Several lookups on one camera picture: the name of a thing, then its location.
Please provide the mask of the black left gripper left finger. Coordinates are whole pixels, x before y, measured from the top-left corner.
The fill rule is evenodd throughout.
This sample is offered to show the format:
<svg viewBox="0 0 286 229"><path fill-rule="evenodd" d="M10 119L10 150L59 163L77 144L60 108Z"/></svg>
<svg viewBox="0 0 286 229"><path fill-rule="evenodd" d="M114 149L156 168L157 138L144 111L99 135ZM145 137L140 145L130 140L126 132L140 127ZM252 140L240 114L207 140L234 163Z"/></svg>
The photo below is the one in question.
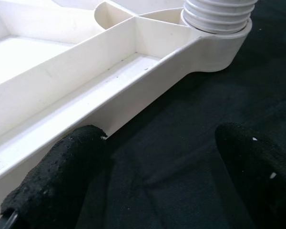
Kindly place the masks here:
<svg viewBox="0 0 286 229"><path fill-rule="evenodd" d="M75 228L106 137L102 129L87 125L59 140L5 197L0 228Z"/></svg>

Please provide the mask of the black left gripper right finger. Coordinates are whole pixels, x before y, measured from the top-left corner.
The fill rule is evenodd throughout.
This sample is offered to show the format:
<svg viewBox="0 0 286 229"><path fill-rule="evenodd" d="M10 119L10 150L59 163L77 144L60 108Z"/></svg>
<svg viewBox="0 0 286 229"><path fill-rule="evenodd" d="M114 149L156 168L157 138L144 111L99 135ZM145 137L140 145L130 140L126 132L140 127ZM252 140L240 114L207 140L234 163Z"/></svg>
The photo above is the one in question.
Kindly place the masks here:
<svg viewBox="0 0 286 229"><path fill-rule="evenodd" d="M215 141L229 176L258 229L286 229L286 153L269 137L223 123Z"/></svg>

